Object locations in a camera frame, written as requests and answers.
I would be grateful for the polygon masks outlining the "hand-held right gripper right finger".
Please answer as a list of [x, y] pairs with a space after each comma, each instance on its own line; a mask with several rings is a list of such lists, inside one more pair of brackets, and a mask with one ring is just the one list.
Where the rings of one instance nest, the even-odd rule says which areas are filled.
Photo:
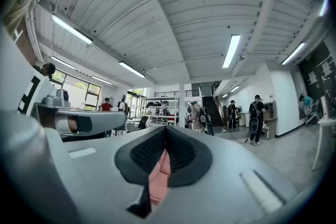
[[213, 160], [196, 183], [171, 188], [157, 208], [159, 224], [297, 224], [312, 196], [242, 145], [183, 130], [204, 143]]

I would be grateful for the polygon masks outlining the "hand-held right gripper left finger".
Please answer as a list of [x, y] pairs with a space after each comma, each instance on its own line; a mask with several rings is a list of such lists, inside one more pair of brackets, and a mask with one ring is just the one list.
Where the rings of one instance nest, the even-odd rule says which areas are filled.
[[46, 184], [43, 215], [55, 224], [171, 224], [168, 201], [151, 204], [149, 172], [131, 157], [134, 147], [149, 153], [154, 167], [163, 153], [165, 128], [152, 127], [118, 136], [64, 143], [44, 129]]

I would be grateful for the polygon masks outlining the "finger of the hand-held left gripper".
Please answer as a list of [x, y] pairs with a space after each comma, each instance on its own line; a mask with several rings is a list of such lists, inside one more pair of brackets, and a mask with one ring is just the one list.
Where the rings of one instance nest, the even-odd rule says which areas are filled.
[[66, 110], [56, 111], [57, 116], [72, 118], [77, 122], [76, 132], [80, 136], [96, 135], [107, 130], [124, 127], [127, 120], [123, 112]]

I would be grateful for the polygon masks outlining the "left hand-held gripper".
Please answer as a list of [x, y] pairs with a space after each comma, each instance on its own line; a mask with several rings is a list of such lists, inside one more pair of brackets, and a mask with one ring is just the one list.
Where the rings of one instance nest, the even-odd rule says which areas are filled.
[[57, 109], [68, 109], [67, 91], [56, 89], [33, 68], [0, 26], [0, 111], [32, 116], [60, 135], [71, 135], [71, 119]]

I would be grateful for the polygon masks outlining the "pink cushioned armchair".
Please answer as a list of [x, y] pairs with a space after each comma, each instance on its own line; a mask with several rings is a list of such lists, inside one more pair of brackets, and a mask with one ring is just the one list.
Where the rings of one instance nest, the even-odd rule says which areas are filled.
[[157, 206], [167, 195], [170, 175], [170, 157], [167, 150], [164, 150], [159, 161], [149, 175], [149, 197], [151, 205]]

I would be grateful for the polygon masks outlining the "large framed window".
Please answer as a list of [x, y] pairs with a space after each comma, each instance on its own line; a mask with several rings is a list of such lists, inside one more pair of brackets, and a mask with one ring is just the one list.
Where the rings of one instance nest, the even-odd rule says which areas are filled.
[[80, 110], [98, 110], [101, 87], [91, 84], [59, 70], [56, 70], [50, 81], [57, 89], [68, 92], [72, 108]]

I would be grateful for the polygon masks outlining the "ceiling tube light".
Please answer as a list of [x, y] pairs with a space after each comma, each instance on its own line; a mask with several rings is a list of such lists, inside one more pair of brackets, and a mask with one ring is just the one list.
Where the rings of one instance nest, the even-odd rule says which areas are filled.
[[100, 82], [103, 82], [103, 83], [105, 83], [105, 84], [113, 85], [113, 83], [111, 83], [111, 82], [109, 82], [109, 81], [107, 81], [107, 80], [103, 80], [103, 79], [101, 79], [101, 78], [98, 78], [98, 77], [96, 77], [96, 76], [92, 76], [92, 78], [93, 78], [93, 79], [96, 79], [96, 80], [98, 80], [98, 81], [100, 81]]
[[81, 32], [80, 30], [78, 30], [76, 27], [73, 27], [70, 24], [68, 24], [67, 22], [65, 22], [64, 20], [62, 20], [55, 13], [53, 13], [51, 15], [51, 20], [55, 24], [57, 24], [58, 26], [60, 26], [64, 30], [66, 30], [67, 32], [73, 34], [74, 36], [76, 36], [77, 38], [79, 38], [80, 40], [82, 40], [83, 42], [85, 42], [86, 44], [88, 44], [88, 45], [92, 44], [93, 40], [90, 37], [88, 37], [87, 35], [85, 35], [83, 32]]
[[323, 0], [322, 6], [319, 11], [319, 16], [322, 17], [326, 14], [327, 9], [328, 9], [328, 0]]
[[239, 42], [241, 39], [241, 35], [232, 35], [230, 38], [229, 48], [224, 60], [224, 63], [222, 65], [222, 68], [228, 68], [233, 60], [233, 57], [236, 53], [236, 50], [238, 48]]
[[145, 75], [142, 74], [141, 72], [139, 72], [138, 70], [136, 70], [135, 68], [133, 68], [132, 66], [130, 66], [129, 64], [127, 64], [124, 61], [120, 61], [119, 65], [121, 65], [122, 67], [126, 68], [127, 70], [131, 71], [132, 73], [134, 73], [135, 75], [139, 76], [140, 78], [145, 78]]
[[62, 61], [62, 60], [60, 60], [60, 59], [58, 59], [58, 58], [56, 58], [54, 56], [52, 56], [51, 59], [54, 60], [54, 61], [56, 61], [56, 62], [58, 62], [58, 63], [60, 63], [60, 64], [62, 64], [62, 65], [64, 65], [64, 66], [66, 66], [66, 67], [68, 67], [68, 68], [70, 68], [70, 69], [75, 70], [74, 66], [72, 66], [72, 65], [70, 65], [70, 64], [68, 64], [68, 63], [66, 63], [66, 62], [64, 62], [64, 61]]
[[302, 50], [304, 46], [305, 43], [302, 42], [281, 64], [282, 65], [288, 64], [293, 59], [293, 57], [296, 56], [297, 53], [299, 53]]

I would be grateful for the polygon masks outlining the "white metal shelf rack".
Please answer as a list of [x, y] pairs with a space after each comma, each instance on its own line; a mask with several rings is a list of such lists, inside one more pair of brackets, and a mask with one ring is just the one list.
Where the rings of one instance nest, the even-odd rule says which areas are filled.
[[140, 116], [147, 116], [147, 126], [178, 126], [179, 124], [179, 98], [178, 96], [160, 96], [142, 98]]

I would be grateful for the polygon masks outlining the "white pillar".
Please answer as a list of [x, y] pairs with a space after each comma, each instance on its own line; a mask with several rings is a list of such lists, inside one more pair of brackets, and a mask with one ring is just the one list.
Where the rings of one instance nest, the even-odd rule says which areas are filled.
[[184, 78], [179, 80], [179, 127], [185, 128], [185, 89]]

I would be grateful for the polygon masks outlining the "black staircase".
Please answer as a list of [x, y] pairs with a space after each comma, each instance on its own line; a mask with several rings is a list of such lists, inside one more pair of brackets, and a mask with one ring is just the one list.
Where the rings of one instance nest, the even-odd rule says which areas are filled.
[[207, 108], [211, 116], [211, 123], [213, 126], [224, 126], [224, 122], [212, 96], [203, 97], [203, 107]]

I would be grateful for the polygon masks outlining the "wooden cabinet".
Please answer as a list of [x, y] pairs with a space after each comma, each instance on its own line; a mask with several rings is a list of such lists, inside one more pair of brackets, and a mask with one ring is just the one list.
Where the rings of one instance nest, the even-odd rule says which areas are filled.
[[276, 102], [268, 102], [264, 104], [265, 112], [264, 115], [264, 124], [263, 124], [263, 132], [267, 140], [271, 140], [275, 138], [277, 133], [277, 108]]

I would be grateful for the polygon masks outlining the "black wall board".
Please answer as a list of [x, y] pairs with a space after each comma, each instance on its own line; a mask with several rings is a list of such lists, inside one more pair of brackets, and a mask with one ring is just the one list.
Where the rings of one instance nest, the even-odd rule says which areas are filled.
[[336, 65], [324, 42], [298, 65], [309, 97], [327, 100], [330, 118], [336, 118]]

